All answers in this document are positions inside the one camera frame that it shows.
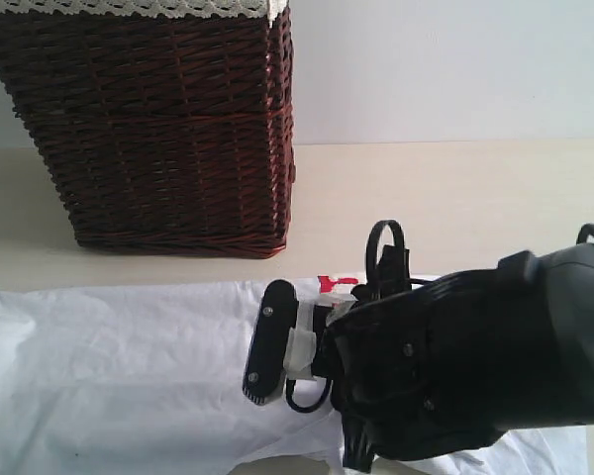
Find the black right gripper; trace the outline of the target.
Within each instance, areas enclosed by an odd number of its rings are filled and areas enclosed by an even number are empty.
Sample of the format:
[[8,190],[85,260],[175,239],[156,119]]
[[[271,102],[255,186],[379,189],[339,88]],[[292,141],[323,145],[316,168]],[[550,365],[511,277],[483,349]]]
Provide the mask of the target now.
[[376,329],[374,306],[317,306],[313,330],[317,346],[311,369],[326,380],[324,398],[342,415],[343,467],[370,473],[383,448],[382,418],[376,403],[362,398],[369,338]]

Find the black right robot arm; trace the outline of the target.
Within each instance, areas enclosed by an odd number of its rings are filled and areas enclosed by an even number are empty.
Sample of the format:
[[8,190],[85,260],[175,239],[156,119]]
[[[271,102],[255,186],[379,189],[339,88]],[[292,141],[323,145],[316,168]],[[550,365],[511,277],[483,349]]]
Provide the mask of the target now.
[[358,306],[327,327],[323,351],[347,468],[594,425],[594,243]]

